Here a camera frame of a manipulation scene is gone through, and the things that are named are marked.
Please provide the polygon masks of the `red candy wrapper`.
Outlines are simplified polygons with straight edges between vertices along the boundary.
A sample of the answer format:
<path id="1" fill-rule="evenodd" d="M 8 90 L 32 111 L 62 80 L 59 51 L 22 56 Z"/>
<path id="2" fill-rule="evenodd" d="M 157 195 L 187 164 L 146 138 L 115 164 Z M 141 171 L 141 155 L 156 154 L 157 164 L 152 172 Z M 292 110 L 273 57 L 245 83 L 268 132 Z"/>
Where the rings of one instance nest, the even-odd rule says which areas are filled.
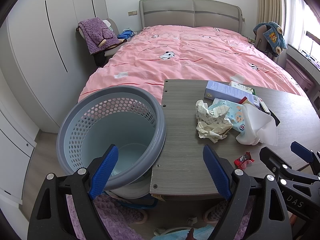
<path id="1" fill-rule="evenodd" d="M 252 163 L 254 163 L 254 159 L 252 158 L 250 152 L 246 152 L 244 155 L 240 156 L 234 161 L 235 167 L 241 170 L 245 170 L 247 166 Z"/>

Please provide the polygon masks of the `white tissue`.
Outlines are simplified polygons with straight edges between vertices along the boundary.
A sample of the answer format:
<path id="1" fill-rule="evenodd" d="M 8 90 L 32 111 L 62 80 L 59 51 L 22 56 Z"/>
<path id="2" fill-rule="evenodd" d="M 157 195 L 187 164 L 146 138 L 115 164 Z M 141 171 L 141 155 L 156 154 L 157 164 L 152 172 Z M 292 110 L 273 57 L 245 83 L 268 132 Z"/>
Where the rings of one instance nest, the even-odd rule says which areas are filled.
<path id="1" fill-rule="evenodd" d="M 243 145 L 256 145 L 258 143 L 277 146 L 278 130 L 272 116 L 262 112 L 250 104 L 242 106 L 245 129 L 236 140 Z"/>

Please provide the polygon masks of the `small dark card packet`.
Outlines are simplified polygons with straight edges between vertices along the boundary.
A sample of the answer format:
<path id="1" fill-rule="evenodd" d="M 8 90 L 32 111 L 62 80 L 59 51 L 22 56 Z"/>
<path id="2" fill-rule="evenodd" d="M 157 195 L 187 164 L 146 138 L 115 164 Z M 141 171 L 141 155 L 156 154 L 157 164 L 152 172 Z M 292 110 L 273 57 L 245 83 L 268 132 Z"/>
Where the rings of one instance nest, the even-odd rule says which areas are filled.
<path id="1" fill-rule="evenodd" d="M 266 103 L 264 103 L 262 98 L 258 98 L 259 100 L 259 107 L 260 110 L 263 111 L 264 113 L 272 116 L 272 118 L 275 120 L 275 124 L 278 127 L 280 124 L 280 120 L 276 117 L 276 115 L 267 107 Z"/>

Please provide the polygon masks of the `blue baby wipes pack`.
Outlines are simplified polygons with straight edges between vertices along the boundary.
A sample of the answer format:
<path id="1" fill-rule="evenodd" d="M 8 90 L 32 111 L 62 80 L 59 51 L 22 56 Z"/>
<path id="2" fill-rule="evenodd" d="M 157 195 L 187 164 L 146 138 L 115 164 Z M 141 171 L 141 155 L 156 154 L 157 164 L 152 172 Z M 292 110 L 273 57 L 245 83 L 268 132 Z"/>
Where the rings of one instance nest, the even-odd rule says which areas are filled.
<path id="1" fill-rule="evenodd" d="M 229 107 L 229 111 L 226 114 L 227 118 L 233 124 L 233 129 L 244 134 L 245 132 L 245 121 L 244 114 L 242 113 L 242 105 L 239 103 L 231 102 L 228 100 L 222 100 L 215 98 L 212 105 L 209 106 L 209 109 L 213 109 L 218 106 L 225 105 Z"/>

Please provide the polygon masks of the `written paper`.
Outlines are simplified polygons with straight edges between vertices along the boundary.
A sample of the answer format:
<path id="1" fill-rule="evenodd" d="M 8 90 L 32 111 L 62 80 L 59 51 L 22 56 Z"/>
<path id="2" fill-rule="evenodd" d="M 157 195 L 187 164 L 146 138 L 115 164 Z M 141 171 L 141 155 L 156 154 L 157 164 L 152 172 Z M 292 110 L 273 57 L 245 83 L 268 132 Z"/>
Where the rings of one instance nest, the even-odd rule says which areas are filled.
<path id="1" fill-rule="evenodd" d="M 233 127 L 231 120 L 227 118 L 229 107 L 225 105 L 208 107 L 203 100 L 198 100 L 195 106 L 196 130 L 199 138 L 209 139 L 213 143 L 225 139 Z"/>

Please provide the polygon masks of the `green white small box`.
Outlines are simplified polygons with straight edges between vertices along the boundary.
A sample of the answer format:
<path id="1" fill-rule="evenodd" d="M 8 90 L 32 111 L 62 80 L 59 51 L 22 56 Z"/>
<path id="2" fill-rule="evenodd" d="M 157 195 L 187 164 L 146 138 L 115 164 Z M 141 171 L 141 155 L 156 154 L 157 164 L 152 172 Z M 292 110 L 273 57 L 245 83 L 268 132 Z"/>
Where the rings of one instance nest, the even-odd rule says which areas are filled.
<path id="1" fill-rule="evenodd" d="M 249 94 L 252 94 L 252 95 L 256 95 L 255 90 L 254 90 L 253 88 L 247 87 L 247 86 L 245 86 L 245 85 L 243 85 L 243 84 L 240 84 L 240 83 L 231 81 L 231 82 L 229 83 L 229 85 L 230 85 L 231 87 L 234 87 L 234 88 L 237 88 L 237 89 L 239 89 L 239 90 L 242 90 L 242 91 L 244 91 L 244 92 L 246 92 L 246 93 L 249 93 Z"/>

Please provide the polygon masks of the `lavender long carton box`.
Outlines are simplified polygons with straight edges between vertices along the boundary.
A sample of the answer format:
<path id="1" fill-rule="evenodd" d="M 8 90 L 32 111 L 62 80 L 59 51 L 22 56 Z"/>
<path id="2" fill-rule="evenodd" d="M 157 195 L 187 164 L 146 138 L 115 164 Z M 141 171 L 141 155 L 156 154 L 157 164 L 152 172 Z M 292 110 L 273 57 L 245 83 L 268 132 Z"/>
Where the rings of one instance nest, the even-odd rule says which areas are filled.
<path id="1" fill-rule="evenodd" d="M 204 98 L 209 100 L 214 100 L 215 98 L 218 98 L 236 103 L 240 103 L 240 101 L 243 98 L 247 98 L 247 100 L 251 104 L 255 105 L 256 107 L 260 106 L 259 99 L 257 96 L 240 90 L 238 88 L 211 80 L 207 82 L 204 91 Z"/>

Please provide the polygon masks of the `red white snack wrapper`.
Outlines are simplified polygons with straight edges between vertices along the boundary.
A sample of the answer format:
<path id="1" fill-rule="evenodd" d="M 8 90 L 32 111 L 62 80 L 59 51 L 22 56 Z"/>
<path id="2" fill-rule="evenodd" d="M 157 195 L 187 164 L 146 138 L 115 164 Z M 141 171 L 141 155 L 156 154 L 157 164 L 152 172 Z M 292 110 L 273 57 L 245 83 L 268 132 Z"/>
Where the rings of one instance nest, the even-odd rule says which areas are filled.
<path id="1" fill-rule="evenodd" d="M 247 97 L 243 97 L 243 98 L 240 100 L 239 104 L 241 104 L 241 105 L 244 105 L 244 104 L 253 105 L 253 103 L 251 103 L 251 102 L 248 100 Z"/>

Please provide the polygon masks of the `grey perforated trash basket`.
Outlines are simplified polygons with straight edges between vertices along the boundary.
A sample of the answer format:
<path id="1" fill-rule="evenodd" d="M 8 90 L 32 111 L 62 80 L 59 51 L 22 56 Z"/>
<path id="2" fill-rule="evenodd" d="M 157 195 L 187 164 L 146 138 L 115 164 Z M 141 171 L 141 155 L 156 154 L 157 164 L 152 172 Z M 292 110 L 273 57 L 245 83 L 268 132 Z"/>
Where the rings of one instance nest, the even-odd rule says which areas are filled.
<path id="1" fill-rule="evenodd" d="M 57 158 L 65 174 L 73 174 L 115 145 L 118 161 L 104 190 L 138 199 L 150 193 L 152 167 L 165 136 L 163 109 L 153 95 L 132 86 L 105 88 L 69 112 L 57 136 Z"/>

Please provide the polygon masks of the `purple fluffy rug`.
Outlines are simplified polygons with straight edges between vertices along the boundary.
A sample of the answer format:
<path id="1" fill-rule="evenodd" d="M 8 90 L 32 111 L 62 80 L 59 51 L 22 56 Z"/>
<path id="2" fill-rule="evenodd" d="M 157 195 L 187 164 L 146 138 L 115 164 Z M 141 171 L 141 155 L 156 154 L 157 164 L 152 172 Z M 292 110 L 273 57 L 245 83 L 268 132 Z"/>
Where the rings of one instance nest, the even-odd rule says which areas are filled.
<path id="1" fill-rule="evenodd" d="M 143 238 L 130 227 L 130 224 L 145 223 L 148 219 L 148 214 L 144 210 L 125 207 L 105 194 L 97 196 L 93 203 L 112 239 Z"/>

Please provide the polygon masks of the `grey wooden table board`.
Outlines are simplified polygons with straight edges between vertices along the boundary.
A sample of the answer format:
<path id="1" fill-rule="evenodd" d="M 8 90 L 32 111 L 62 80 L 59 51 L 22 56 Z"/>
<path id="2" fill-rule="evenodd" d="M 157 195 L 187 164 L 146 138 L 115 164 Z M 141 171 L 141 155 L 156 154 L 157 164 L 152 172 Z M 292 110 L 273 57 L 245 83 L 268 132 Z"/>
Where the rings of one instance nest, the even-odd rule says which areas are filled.
<path id="1" fill-rule="evenodd" d="M 199 138 L 195 103 L 203 98 L 206 84 L 204 80 L 166 80 L 164 83 L 162 105 L 167 133 L 163 150 L 152 169 L 150 193 L 153 195 L 164 199 L 215 196 L 217 190 L 202 156 L 205 145 L 229 161 L 250 152 L 254 163 L 247 166 L 246 173 L 260 178 L 268 174 L 259 159 L 262 144 L 238 143 L 235 130 L 230 130 L 227 137 L 217 143 Z M 319 116 L 310 100 L 263 87 L 256 87 L 255 91 L 280 121 L 278 144 L 272 150 L 295 170 L 303 169 L 306 162 L 292 153 L 290 146 L 296 141 L 310 150 L 319 151 Z"/>

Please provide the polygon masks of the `blue denim bear jacket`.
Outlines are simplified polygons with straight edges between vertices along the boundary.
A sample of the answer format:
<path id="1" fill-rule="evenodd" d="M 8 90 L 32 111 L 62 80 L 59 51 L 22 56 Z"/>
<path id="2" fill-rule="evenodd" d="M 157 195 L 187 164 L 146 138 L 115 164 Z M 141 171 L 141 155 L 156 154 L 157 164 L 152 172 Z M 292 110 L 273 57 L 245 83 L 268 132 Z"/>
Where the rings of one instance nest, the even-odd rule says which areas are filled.
<path id="1" fill-rule="evenodd" d="M 268 27 L 268 30 L 263 33 L 264 37 L 267 39 L 274 53 L 280 55 L 284 49 L 287 49 L 281 26 L 276 22 L 259 23 L 253 29 L 253 33 L 255 34 L 257 29 L 264 24 Z"/>

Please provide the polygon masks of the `beige curtain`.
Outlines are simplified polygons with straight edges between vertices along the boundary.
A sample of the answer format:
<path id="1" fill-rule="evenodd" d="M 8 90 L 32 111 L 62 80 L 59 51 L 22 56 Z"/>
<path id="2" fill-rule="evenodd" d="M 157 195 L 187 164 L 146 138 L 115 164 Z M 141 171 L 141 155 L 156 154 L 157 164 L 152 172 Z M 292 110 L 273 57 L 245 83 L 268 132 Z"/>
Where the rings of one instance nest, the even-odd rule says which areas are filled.
<path id="1" fill-rule="evenodd" d="M 284 28 L 285 0 L 258 0 L 257 22 L 276 22 Z"/>

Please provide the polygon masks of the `white wardrobe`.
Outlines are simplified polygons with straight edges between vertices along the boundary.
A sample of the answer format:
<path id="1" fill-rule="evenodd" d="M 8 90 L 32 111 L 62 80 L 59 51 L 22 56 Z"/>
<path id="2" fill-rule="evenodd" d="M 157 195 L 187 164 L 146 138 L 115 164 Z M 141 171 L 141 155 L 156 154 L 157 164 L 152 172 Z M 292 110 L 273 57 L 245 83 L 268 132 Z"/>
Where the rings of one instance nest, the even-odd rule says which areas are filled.
<path id="1" fill-rule="evenodd" d="M 44 132 L 58 132 L 96 69 L 76 31 L 94 17 L 107 17 L 105 0 L 18 0 L 1 27 L 4 78 Z"/>

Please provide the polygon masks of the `pink bed duvet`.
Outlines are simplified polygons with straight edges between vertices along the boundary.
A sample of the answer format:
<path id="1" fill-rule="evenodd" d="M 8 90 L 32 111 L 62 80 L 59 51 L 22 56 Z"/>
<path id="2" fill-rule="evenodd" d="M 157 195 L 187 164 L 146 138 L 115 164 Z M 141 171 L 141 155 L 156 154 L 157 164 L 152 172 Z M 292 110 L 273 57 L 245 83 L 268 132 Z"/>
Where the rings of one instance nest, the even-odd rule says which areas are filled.
<path id="1" fill-rule="evenodd" d="M 162 99 L 170 79 L 235 81 L 304 95 L 283 68 L 231 30 L 157 25 L 143 29 L 97 69 L 80 99 L 103 88 L 135 86 Z"/>

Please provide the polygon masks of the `grey upholstered headboard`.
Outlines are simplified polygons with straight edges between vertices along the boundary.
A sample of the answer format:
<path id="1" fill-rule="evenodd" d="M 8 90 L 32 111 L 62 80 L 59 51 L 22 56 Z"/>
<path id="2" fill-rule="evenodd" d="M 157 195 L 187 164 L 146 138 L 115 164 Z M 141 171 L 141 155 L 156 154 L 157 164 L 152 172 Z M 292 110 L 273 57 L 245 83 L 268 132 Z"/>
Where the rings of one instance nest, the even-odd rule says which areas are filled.
<path id="1" fill-rule="evenodd" d="M 242 10 L 214 0 L 140 0 L 142 28 L 156 25 L 214 27 L 242 33 Z"/>

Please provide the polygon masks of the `grey chair left of bed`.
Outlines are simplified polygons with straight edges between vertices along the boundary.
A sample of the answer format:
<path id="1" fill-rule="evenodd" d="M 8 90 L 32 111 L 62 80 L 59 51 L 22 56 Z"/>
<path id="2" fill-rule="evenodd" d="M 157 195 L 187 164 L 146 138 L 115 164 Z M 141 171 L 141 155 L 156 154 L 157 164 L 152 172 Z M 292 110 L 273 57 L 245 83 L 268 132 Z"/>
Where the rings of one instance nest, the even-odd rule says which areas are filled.
<path id="1" fill-rule="evenodd" d="M 105 56 L 105 51 L 113 50 L 126 42 L 125 39 L 117 38 L 109 26 L 98 17 L 80 21 L 76 31 L 86 41 L 88 51 L 93 56 L 97 67 L 103 66 L 106 58 L 114 55 L 114 53 L 110 53 Z"/>

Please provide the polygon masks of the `purple knitted blanket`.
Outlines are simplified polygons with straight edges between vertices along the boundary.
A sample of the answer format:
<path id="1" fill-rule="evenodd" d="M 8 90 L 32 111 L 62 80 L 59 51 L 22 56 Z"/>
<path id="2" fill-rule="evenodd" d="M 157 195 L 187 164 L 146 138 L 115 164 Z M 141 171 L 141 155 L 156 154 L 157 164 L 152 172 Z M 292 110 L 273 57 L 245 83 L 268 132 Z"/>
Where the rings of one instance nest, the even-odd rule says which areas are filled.
<path id="1" fill-rule="evenodd" d="M 89 18 L 78 23 L 91 55 L 121 43 L 116 34 L 98 17 Z"/>

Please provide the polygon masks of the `blue bag on nightstand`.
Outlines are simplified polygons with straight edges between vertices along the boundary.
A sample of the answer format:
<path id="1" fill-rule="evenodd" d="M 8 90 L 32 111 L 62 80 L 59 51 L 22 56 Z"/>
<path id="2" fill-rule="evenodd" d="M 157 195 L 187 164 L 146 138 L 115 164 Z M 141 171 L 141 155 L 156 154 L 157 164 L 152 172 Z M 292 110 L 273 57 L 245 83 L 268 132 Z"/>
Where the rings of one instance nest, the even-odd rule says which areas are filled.
<path id="1" fill-rule="evenodd" d="M 118 34 L 117 38 L 128 40 L 128 39 L 132 38 L 134 35 L 135 35 L 135 33 L 132 30 L 127 29 L 127 30 L 124 30 L 122 33 Z"/>

